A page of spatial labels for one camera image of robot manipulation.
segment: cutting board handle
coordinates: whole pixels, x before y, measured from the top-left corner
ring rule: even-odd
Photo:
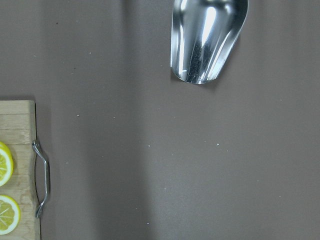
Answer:
[[[44,195],[42,202],[39,204],[39,206],[36,208],[36,211],[35,211],[35,217],[40,218],[42,211],[44,209],[44,206],[45,206],[46,202],[49,200],[49,196],[50,196],[50,166],[49,166],[49,161],[45,158],[45,156],[43,154],[43,151],[40,146],[40,142],[38,140],[34,140],[32,142],[32,149],[42,159],[43,164],[44,164],[45,195]]]

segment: lemon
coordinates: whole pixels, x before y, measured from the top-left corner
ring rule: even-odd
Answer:
[[[17,202],[6,195],[0,195],[0,235],[12,232],[20,221]]]
[[[14,162],[12,160],[9,148],[0,142],[0,186],[9,181],[14,171]]]

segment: tabletop surface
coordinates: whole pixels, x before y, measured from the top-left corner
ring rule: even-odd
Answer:
[[[0,2],[0,100],[36,102],[51,166],[42,239],[317,240],[319,2],[249,1],[204,85],[171,72],[172,9]]]

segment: silver scoop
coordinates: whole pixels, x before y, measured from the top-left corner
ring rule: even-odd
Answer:
[[[174,74],[192,84],[216,79],[247,11],[248,0],[175,0],[170,61]]]

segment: wooden cutting board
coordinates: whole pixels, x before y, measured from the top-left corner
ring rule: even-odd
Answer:
[[[0,101],[0,141],[5,143],[14,163],[10,180],[0,186],[0,195],[16,200],[21,219],[15,230],[1,240],[40,240],[40,221],[35,187],[35,159],[32,141],[36,139],[35,103],[29,100]]]

